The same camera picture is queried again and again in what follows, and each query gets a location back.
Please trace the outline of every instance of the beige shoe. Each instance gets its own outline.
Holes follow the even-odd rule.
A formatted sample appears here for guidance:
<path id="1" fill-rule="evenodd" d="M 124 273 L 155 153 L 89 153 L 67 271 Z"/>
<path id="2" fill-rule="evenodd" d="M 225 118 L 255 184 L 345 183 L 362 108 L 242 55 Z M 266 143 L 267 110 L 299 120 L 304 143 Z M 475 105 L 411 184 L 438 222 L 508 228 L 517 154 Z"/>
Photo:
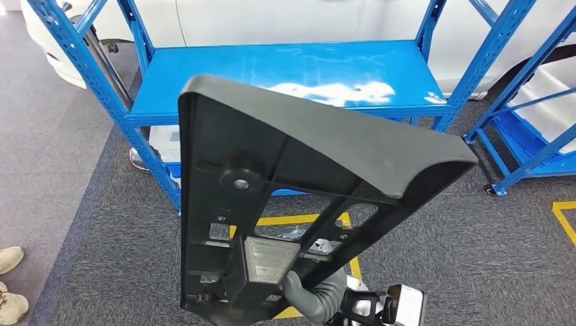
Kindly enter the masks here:
<path id="1" fill-rule="evenodd" d="M 25 297 L 8 292 L 0 282 L 0 325 L 16 324 L 28 312 L 28 300 Z"/>
<path id="2" fill-rule="evenodd" d="M 8 273 L 12 268 L 15 268 L 23 257 L 24 251 L 20 247 L 0 250 L 0 275 Z"/>

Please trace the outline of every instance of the yellow floor marking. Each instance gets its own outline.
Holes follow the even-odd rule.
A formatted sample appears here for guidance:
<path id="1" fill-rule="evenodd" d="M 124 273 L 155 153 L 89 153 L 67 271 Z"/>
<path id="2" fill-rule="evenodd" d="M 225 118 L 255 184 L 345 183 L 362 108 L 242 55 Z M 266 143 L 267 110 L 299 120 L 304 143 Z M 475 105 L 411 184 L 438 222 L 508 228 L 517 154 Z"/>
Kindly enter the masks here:
<path id="1" fill-rule="evenodd" d="M 572 240 L 572 243 L 576 246 L 576 232 L 574 232 L 570 222 L 568 222 L 568 219 L 566 219 L 564 213 L 562 213 L 563 209 L 576 209 L 576 201 L 552 203 L 552 212 L 560 222 L 562 228 L 564 228 L 566 234 L 568 234 L 570 240 Z"/>
<path id="2" fill-rule="evenodd" d="M 257 226 L 265 226 L 265 225 L 283 225 L 283 224 L 299 224 L 299 223 L 312 223 L 316 220 L 318 214 L 310 214 L 310 215 L 292 215 L 292 216 L 278 216 L 278 217 L 261 217 L 256 223 Z M 341 216 L 338 218 L 342 221 L 343 226 L 351 226 L 350 224 L 350 215 L 346 212 L 342 213 Z M 236 226 L 230 226 L 230 238 L 234 237 L 234 233 L 236 232 Z M 358 257 L 352 258 L 350 260 L 350 272 L 352 276 L 358 278 L 362 281 L 362 274 L 360 273 L 360 263 L 358 262 Z M 283 318 L 295 318 L 295 317 L 302 317 L 302 314 L 298 312 L 294 307 L 288 307 L 286 310 L 279 313 L 274 319 L 283 319 Z"/>

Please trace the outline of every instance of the screw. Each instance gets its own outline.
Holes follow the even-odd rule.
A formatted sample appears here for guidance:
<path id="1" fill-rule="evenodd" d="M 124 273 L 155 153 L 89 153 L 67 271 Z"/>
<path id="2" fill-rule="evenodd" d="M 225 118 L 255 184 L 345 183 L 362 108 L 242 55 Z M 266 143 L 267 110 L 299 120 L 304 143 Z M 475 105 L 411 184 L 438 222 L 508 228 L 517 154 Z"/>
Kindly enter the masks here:
<path id="1" fill-rule="evenodd" d="M 250 184 L 248 183 L 248 181 L 246 181 L 244 179 L 238 179 L 234 182 L 234 187 L 236 187 L 237 189 L 240 189 L 240 190 L 248 189 L 249 186 L 250 186 Z"/>

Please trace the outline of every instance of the white car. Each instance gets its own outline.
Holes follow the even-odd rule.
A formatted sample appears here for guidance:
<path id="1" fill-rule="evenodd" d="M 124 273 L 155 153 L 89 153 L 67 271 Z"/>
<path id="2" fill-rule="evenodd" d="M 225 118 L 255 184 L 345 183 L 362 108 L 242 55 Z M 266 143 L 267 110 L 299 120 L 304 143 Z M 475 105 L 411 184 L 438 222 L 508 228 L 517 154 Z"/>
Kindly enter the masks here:
<path id="1" fill-rule="evenodd" d="M 90 0 L 68 0 L 69 18 Z M 499 13 L 507 0 L 488 0 Z M 135 0 L 153 45 L 161 47 L 258 43 L 310 43 L 416 36 L 429 0 Z M 575 0 L 540 0 L 476 88 L 480 99 L 511 68 L 530 58 L 575 5 Z M 56 73 L 85 88 L 82 77 L 27 0 L 22 13 L 30 36 Z M 94 21 L 105 43 L 133 41 L 116 0 Z M 490 27 L 466 0 L 448 0 L 434 30 L 429 66 L 450 96 Z M 576 43 L 576 33 L 561 46 Z"/>

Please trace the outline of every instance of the gray robotic hand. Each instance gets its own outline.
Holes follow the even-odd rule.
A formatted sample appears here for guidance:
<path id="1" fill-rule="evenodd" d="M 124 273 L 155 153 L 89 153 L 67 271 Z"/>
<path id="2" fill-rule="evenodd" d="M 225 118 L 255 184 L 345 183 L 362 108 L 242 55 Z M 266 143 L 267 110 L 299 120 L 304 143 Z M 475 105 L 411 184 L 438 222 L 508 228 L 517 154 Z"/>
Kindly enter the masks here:
<path id="1" fill-rule="evenodd" d="M 313 323 L 324 323 L 340 308 L 346 291 L 346 272 L 340 268 L 310 292 L 302 287 L 300 277 L 291 270 L 282 287 L 284 296 L 296 310 Z"/>

